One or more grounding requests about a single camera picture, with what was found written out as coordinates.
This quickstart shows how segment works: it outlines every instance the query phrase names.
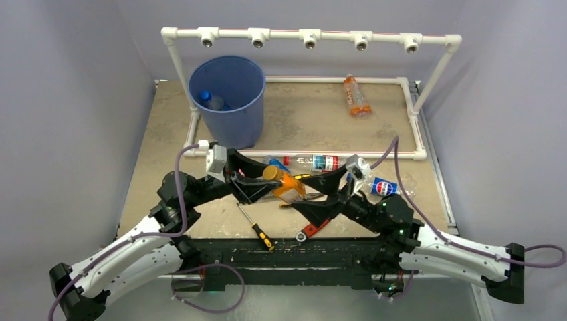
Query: red tool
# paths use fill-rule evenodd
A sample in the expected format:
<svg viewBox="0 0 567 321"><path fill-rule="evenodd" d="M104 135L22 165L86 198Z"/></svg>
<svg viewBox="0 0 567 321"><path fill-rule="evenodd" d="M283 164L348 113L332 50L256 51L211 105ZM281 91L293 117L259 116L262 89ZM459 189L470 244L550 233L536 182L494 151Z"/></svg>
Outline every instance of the red tool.
<svg viewBox="0 0 567 321"><path fill-rule="evenodd" d="M301 231L299 231L296 234L296 240L298 242L305 242L305 240L307 240L311 236L315 235L317 232L321 231L323 229L323 227L325 227L325 225L329 224L329 222L331 222L330 219L323 222L323 224L321 224L321 226L319 226L319 227L315 227L315 225L313 225L313 224L309 224L309 225L305 226Z"/></svg>

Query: blue trash bin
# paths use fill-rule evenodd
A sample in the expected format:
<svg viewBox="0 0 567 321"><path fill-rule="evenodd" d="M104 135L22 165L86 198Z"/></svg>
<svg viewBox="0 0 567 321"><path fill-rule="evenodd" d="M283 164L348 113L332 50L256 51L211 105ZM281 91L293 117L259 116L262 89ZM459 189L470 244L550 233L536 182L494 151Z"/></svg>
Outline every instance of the blue trash bin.
<svg viewBox="0 0 567 321"><path fill-rule="evenodd" d="M221 56L200 65L189 78L189 96L203 116L209 132L227 148L251 148L264 127L265 75L252 60ZM199 93L209 91L224 99L232 110L210 110Z"/></svg>

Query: orange bottle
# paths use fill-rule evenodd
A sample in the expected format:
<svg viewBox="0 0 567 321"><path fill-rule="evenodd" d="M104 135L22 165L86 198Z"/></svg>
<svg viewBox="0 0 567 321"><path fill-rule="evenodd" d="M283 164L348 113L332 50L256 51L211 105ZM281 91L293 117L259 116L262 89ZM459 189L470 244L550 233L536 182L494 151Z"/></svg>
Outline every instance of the orange bottle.
<svg viewBox="0 0 567 321"><path fill-rule="evenodd" d="M267 166L262 172L262 177L269 181L281 182L281 187L274 189L272 193L288 204L301 201L305 197L305 186L275 165Z"/></svg>
<svg viewBox="0 0 567 321"><path fill-rule="evenodd" d="M350 115L353 117L362 117L371 114L372 108L370 108L370 105L366 101L354 76L346 75L346 79L342 83Z"/></svg>

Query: tan table surface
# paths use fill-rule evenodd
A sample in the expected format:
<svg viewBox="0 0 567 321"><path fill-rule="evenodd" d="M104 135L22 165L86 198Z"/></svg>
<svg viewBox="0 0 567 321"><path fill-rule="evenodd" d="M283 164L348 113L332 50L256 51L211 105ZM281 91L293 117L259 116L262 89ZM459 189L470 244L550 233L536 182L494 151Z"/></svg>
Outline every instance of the tan table surface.
<svg viewBox="0 0 567 321"><path fill-rule="evenodd" d="M373 115L356 120L347 113L342 84L268 84L264 131L255 149L384 151L397 134L400 136L400 151L414 151L401 87L365 84L362 91L372 106ZM159 202L156 191L164 175L173 170L175 155L185 142L189 120L189 103L181 83L161 82L130 183L119 235L132 229ZM211 139L202 119L197 139ZM417 205L437 228L448 230L431 162L400 160L400 169L402 182L416 192ZM196 178L204 176L204 157L183 158L181 170ZM396 181L394 161L384 161L374 169L374 174ZM235 202L235 198L229 195L197 207L202 216L189 230L189 235L255 237ZM308 222L293 209L279 209L278 203L260 201L245 208L270 237L295 237ZM373 235L339 215L315 237Z"/></svg>

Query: gray wall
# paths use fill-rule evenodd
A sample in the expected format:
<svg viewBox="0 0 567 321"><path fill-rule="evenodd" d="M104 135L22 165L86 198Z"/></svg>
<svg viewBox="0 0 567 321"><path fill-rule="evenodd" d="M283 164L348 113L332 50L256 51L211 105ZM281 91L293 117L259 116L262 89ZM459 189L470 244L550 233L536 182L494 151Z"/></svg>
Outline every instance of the gray wall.
<svg viewBox="0 0 567 321"><path fill-rule="evenodd" d="M152 76L177 79L162 27L224 27L271 29L320 28L446 34L465 0L398 1L226 1L226 0L116 0ZM323 41L311 51L299 40L269 41L262 49L250 41L221 39L205 48L197 39L178 41L186 72L223 54L239 54L260 63L268 75L406 76L422 79L439 47L422 46L407 55L398 45L371 43L366 52L354 44Z"/></svg>
<svg viewBox="0 0 567 321"><path fill-rule="evenodd" d="M465 237L567 247L566 9L559 0L468 1L451 30L463 48L425 112ZM567 320L566 275L567 266L526 269L526 304L492 300L496 320Z"/></svg>
<svg viewBox="0 0 567 321"><path fill-rule="evenodd" d="M0 29L0 310L45 320L49 268L113 237L153 81L112 0L0 1Z"/></svg>

